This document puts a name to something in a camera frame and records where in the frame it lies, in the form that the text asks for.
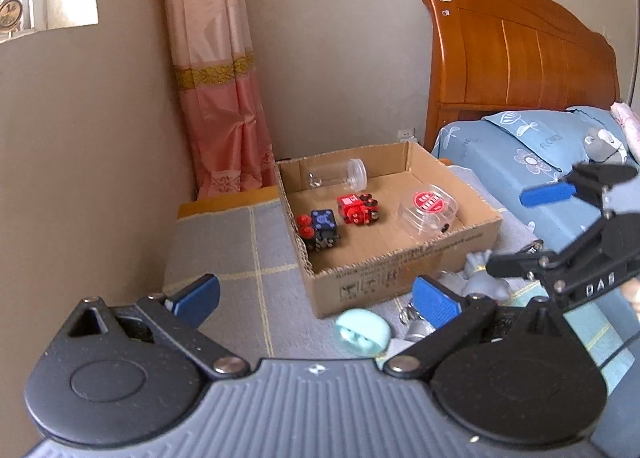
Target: clear plastic jar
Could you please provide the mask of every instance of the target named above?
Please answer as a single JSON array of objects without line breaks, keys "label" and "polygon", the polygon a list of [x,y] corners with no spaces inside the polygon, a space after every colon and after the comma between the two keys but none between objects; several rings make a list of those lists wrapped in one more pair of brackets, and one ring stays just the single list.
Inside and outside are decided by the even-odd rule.
[{"label": "clear plastic jar", "polygon": [[306,184],[309,189],[341,185],[354,192],[363,191],[367,188],[367,170],[359,158],[330,164],[316,162],[308,168]]},{"label": "clear plastic jar", "polygon": [[398,207],[398,223],[419,242],[447,232],[458,212],[453,196],[435,185],[407,194]]}]

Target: red circular sticker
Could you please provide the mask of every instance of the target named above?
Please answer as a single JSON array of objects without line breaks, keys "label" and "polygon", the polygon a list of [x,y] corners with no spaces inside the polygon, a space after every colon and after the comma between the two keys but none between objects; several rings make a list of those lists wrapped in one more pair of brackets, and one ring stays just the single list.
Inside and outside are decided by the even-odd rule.
[{"label": "red circular sticker", "polygon": [[444,200],[432,192],[417,192],[414,205],[428,213],[439,213],[444,209]]}]

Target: gold curtain trim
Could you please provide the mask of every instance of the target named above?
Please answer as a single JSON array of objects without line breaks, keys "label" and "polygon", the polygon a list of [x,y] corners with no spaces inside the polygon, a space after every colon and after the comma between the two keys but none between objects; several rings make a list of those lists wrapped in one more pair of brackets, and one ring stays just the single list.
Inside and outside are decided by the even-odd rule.
[{"label": "gold curtain trim", "polygon": [[226,84],[238,76],[245,76],[255,66],[254,53],[234,56],[229,64],[211,65],[203,68],[176,69],[175,75],[181,90],[193,90],[196,86]]}]

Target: curtain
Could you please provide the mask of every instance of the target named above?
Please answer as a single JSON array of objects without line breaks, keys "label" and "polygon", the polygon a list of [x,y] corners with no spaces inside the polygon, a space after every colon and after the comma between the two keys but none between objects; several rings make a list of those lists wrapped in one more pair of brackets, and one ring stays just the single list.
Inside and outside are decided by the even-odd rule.
[{"label": "curtain", "polygon": [[198,198],[273,185],[244,0],[166,0]]}]

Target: open cardboard box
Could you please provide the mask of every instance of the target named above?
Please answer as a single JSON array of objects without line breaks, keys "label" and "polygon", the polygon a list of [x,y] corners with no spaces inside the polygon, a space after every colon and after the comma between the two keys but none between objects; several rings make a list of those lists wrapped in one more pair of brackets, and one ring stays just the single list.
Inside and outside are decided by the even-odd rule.
[{"label": "open cardboard box", "polygon": [[[366,168],[366,192],[378,200],[380,219],[372,225],[345,225],[336,198],[340,186],[308,189],[311,164],[360,158]],[[287,229],[300,263],[306,294],[316,317],[370,306],[411,290],[419,274],[462,269],[468,252],[492,248],[501,216],[449,169],[414,143],[386,144],[334,151],[278,162],[276,178]],[[458,202],[456,220],[445,234],[416,242],[398,223],[406,194],[434,184]],[[314,209],[334,210],[340,239],[334,248],[307,254],[295,216]]]}]

